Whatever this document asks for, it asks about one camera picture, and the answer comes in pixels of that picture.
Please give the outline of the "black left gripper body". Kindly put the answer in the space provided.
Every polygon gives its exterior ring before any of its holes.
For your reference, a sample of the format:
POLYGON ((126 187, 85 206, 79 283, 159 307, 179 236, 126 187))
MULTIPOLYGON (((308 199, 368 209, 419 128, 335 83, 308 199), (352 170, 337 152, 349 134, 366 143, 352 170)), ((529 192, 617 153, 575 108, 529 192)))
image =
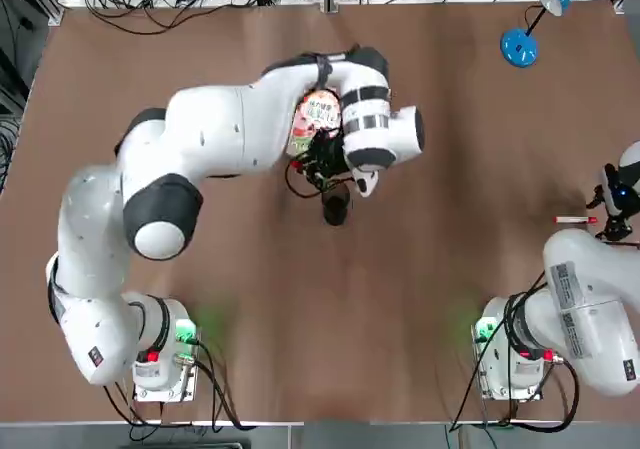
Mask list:
POLYGON ((324 189, 334 177, 348 171, 343 150, 343 133, 315 133, 304 154, 304 174, 316 189, 324 189))

